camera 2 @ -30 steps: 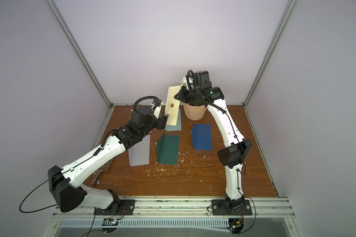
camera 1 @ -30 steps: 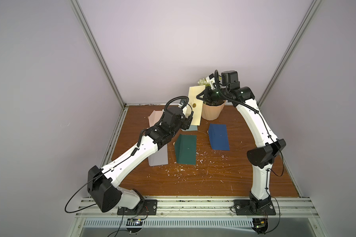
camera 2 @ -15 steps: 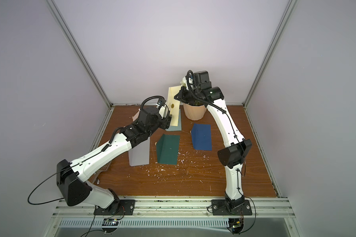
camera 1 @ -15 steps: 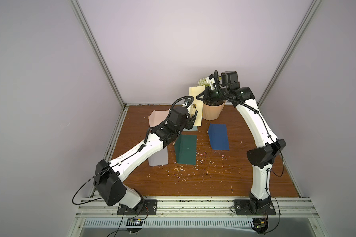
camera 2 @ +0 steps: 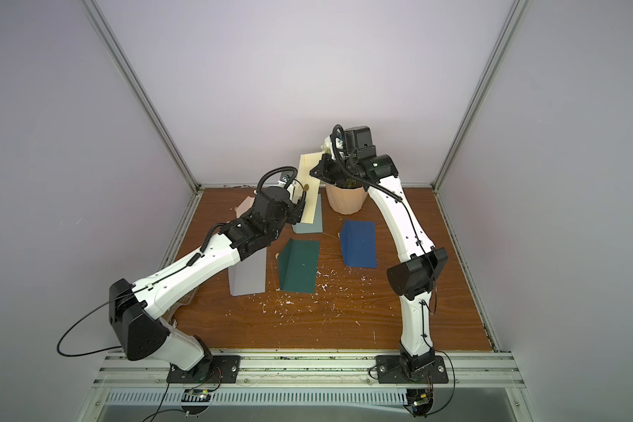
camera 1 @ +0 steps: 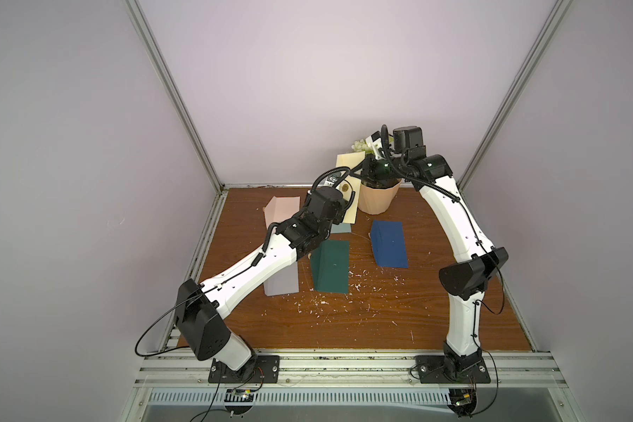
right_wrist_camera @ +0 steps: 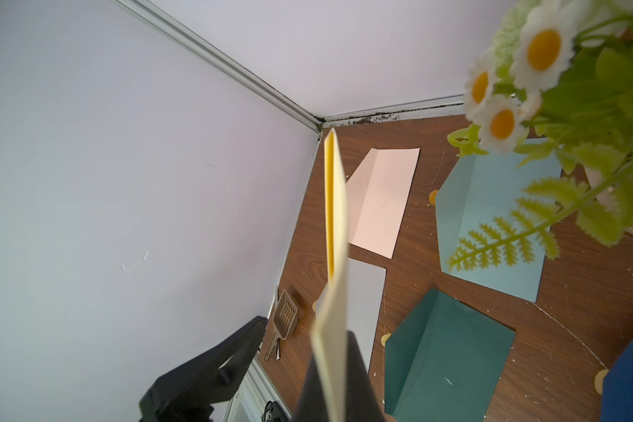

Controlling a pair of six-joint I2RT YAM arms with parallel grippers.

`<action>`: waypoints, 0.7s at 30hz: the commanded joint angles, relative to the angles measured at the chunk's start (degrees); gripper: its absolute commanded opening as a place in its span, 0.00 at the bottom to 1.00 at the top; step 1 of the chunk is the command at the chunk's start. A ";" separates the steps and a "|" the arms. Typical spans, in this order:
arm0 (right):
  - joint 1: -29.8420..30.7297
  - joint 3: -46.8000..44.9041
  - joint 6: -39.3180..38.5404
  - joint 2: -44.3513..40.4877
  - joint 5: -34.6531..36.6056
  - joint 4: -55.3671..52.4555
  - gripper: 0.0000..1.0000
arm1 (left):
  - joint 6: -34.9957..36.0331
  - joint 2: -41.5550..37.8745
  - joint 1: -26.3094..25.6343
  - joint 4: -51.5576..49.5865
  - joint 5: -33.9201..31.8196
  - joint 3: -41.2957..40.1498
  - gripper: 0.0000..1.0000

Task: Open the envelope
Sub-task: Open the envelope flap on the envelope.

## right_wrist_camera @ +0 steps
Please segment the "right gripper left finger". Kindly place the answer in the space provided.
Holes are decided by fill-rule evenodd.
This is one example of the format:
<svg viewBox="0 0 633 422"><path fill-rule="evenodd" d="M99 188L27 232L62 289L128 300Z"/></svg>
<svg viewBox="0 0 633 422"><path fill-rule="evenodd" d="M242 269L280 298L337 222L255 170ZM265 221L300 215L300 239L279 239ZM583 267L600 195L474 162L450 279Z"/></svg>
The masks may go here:
<svg viewBox="0 0 633 422"><path fill-rule="evenodd" d="M219 345L160 376L139 402L142 421L209 421L237 393L265 336L257 316Z"/></svg>

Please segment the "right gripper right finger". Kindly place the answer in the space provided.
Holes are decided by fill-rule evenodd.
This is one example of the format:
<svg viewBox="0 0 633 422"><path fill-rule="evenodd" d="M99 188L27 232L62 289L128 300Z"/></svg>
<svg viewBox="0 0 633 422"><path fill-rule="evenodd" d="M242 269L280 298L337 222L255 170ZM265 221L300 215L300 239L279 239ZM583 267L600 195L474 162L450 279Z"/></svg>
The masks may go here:
<svg viewBox="0 0 633 422"><path fill-rule="evenodd" d="M379 421L385 417L376 402L369 374L360 355L360 348L353 332L348 332L346 372L346 421ZM297 410L293 421L328 421L325 397L320 383L315 359L311 359Z"/></svg>

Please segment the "cream yellow envelope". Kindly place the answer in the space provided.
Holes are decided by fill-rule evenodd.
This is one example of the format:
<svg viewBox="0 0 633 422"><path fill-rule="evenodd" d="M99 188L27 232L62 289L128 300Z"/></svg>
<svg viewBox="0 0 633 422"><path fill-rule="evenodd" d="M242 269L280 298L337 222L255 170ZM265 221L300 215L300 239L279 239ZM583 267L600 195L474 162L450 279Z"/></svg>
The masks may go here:
<svg viewBox="0 0 633 422"><path fill-rule="evenodd" d="M327 290L311 330L313 357L328 420L346 419L348 205L339 140L331 129L325 153Z"/></svg>

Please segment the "dark green envelope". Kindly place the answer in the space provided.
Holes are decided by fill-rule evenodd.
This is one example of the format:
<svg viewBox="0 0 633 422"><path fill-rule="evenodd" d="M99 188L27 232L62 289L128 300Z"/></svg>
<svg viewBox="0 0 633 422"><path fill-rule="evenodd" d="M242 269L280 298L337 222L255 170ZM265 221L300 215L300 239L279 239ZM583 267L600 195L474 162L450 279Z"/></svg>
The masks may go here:
<svg viewBox="0 0 633 422"><path fill-rule="evenodd" d="M431 289L385 346L384 410L397 421L481 421L514 330Z"/></svg>

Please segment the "grey envelope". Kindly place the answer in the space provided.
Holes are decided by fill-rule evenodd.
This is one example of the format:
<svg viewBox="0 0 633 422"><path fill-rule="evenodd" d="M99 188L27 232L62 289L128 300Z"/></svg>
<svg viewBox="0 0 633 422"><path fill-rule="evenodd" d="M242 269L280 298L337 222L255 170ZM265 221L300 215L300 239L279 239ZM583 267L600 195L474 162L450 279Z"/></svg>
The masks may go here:
<svg viewBox="0 0 633 422"><path fill-rule="evenodd" d="M385 268L353 258L348 260L346 328L356 337L367 372L376 341L385 278Z"/></svg>

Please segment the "mint green envelope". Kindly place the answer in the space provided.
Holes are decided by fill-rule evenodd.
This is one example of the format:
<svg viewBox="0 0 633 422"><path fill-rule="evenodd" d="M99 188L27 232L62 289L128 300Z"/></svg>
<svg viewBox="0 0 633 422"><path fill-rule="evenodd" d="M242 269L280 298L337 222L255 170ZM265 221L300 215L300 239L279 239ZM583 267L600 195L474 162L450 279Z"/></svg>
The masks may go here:
<svg viewBox="0 0 633 422"><path fill-rule="evenodd" d="M436 223L441 271L480 286L534 302L537 298L544 263L544 249L535 235L522 244L512 242L496 253L478 254L463 264L450 265L455 252L471 252L496 240L482 228L484 224L509 237L523 230L510 212L523 189L537 179L557 178L561 165L557 158L520 165L523 156L490 154L460 158L439 189L436 199Z"/></svg>

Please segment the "pink envelope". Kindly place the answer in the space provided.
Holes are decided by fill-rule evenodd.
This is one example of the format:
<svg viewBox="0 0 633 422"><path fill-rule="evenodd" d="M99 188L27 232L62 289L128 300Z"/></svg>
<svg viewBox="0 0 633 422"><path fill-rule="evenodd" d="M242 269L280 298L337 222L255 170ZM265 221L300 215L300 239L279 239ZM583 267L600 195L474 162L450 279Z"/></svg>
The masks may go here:
<svg viewBox="0 0 633 422"><path fill-rule="evenodd" d="M370 149L346 182L349 243L392 258L420 149Z"/></svg>

